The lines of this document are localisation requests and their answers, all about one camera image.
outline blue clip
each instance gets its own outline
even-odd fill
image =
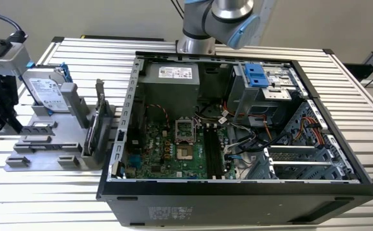
[[[47,111],[48,111],[48,115],[51,115],[51,116],[52,116],[54,111],[52,111],[51,109],[48,109],[48,108],[47,108]]]
[[[63,62],[63,64],[60,65],[60,67],[63,68],[64,73],[66,73],[66,81],[67,81],[68,83],[72,83],[72,77],[71,77],[71,73],[70,73],[70,68],[68,68],[68,65],[66,64],[66,62]]]
[[[264,68],[260,64],[245,64],[245,74],[249,79],[249,86],[253,88],[267,88],[269,81]]]
[[[31,69],[32,67],[35,67],[35,62],[30,61],[28,64],[27,64],[27,68]]]
[[[232,158],[232,159],[244,159],[240,155],[229,155],[229,158]]]

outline slotted aluminum surface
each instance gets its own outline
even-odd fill
[[[119,121],[135,51],[175,52],[172,42],[143,42],[67,38],[51,43],[40,64],[66,62],[79,94],[88,104],[96,102],[95,81],[105,81],[105,95],[117,106]],[[321,95],[349,145],[373,179],[373,100],[337,58],[323,50],[245,47],[232,50],[217,46],[217,55],[295,59]],[[32,115],[32,97],[20,88],[16,106],[19,120],[27,124]],[[100,172],[11,172],[3,170],[18,137],[0,137],[0,229],[4,230],[125,230],[107,206],[96,202]],[[373,201],[352,209],[319,226],[193,227],[193,230],[287,230],[373,231]],[[191,230],[191,227],[151,228]]]

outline wire bundle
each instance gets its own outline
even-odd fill
[[[228,111],[228,108],[227,108],[227,101],[224,101],[223,107],[224,107],[224,110],[225,110],[232,116],[235,116],[235,113],[232,113],[232,112]],[[269,132],[269,129],[268,129],[268,123],[267,123],[267,115],[253,115],[253,114],[249,114],[248,116],[252,116],[252,117],[263,117],[263,118],[264,118],[265,130],[267,130],[269,139],[272,140],[271,132]]]
[[[315,118],[312,118],[312,117],[303,117],[301,118],[301,127],[300,127],[300,130],[297,132],[297,135],[296,135],[293,141],[297,140],[301,137],[301,135],[303,135],[303,130],[304,130],[303,123],[304,123],[304,121],[307,121],[309,123],[309,126],[313,125],[313,124],[319,124]],[[323,136],[320,134],[319,129],[317,128],[312,128],[312,132],[313,132],[313,134],[316,136],[319,144],[324,145],[325,144],[325,140],[323,139]]]
[[[159,104],[148,104],[147,108],[148,107],[159,107],[163,110],[163,113],[165,114],[165,118],[167,118],[167,126],[169,128],[171,127],[169,126],[169,116],[168,116],[167,110]]]

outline motherboard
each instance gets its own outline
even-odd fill
[[[140,155],[129,156],[129,168],[127,177],[137,179],[208,179],[208,170],[213,171],[208,165],[208,145],[217,145],[223,150],[229,143],[227,128],[212,128],[217,142],[208,144],[205,128],[191,123],[187,119],[176,121],[168,128],[165,124],[147,123],[144,135],[144,147]],[[219,156],[220,164],[217,168],[223,172],[223,177],[235,179],[235,168],[231,163],[224,163],[221,151]]]

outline sticker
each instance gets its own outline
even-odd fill
[[[46,146],[30,146],[31,149],[47,149]]]
[[[221,118],[219,119],[217,122],[219,122],[220,124],[224,124],[227,121],[228,121],[228,119],[227,119],[225,117],[221,117]]]
[[[269,82],[279,82],[279,81],[280,81],[279,78],[277,78],[277,77],[273,77],[273,76],[271,76],[271,77],[268,78],[268,80],[269,80]]]
[[[227,110],[223,111],[223,116],[227,117],[227,115],[229,114],[229,112]]]
[[[30,82],[43,105],[48,109],[51,109],[52,111],[68,110],[68,106],[60,93],[58,83],[52,79],[31,78]]]
[[[192,68],[191,67],[160,67],[159,78],[183,78],[192,79]]]
[[[152,220],[189,220],[193,207],[148,207]]]

